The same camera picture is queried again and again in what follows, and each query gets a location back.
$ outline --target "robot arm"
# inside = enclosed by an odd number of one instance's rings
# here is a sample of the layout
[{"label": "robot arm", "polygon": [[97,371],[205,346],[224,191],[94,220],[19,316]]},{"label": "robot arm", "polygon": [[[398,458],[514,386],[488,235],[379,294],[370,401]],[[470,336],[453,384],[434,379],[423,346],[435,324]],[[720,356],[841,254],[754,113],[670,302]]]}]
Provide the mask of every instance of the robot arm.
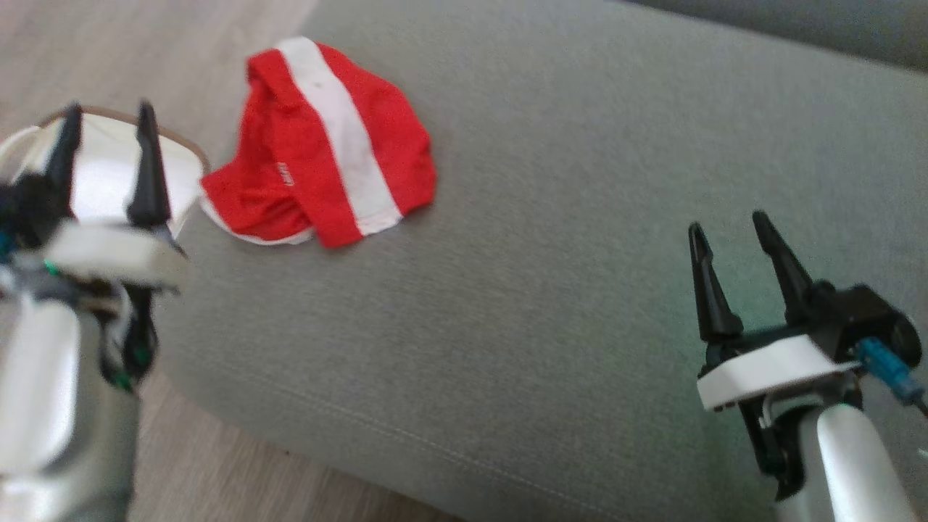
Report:
[{"label": "robot arm", "polygon": [[908,378],[922,358],[914,327],[865,285],[813,282],[763,212],[754,227],[773,261],[786,323],[745,333],[712,268],[699,224],[690,256],[706,363],[703,406],[738,406],[761,473],[779,483],[783,522],[918,518],[883,443],[862,411],[858,379],[872,372],[904,405],[928,416],[924,390]]},{"label": "robot arm", "polygon": [[154,111],[143,102],[130,225],[82,225],[70,209],[81,110],[69,108],[43,175],[4,188],[0,294],[19,317],[0,366],[0,520],[125,520],[139,402],[157,350],[151,297],[179,291],[187,265]]}]

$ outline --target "gray sofa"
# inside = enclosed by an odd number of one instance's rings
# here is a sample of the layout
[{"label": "gray sofa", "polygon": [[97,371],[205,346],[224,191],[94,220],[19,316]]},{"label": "gray sofa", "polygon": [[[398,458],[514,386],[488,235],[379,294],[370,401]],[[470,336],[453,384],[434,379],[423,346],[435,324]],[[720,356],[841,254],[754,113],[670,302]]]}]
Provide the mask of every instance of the gray sofa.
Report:
[{"label": "gray sofa", "polygon": [[[749,326],[782,320],[758,207],[928,324],[923,76],[600,0],[328,0],[304,33],[407,93],[439,185],[337,251],[188,222],[162,366],[260,437],[473,521],[765,520],[696,393],[690,221]],[[927,516],[923,420],[866,405]]]}]

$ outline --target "red and white fabric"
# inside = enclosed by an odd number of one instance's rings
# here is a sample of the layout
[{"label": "red and white fabric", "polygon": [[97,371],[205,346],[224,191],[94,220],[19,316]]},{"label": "red and white fabric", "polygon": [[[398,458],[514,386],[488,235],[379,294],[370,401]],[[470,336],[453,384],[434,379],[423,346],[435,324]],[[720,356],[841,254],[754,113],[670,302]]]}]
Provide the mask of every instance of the red and white fabric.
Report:
[{"label": "red and white fabric", "polygon": [[238,152],[201,181],[220,227],[333,248],[432,201],[429,135],[396,86],[302,37],[251,57],[248,77]]}]

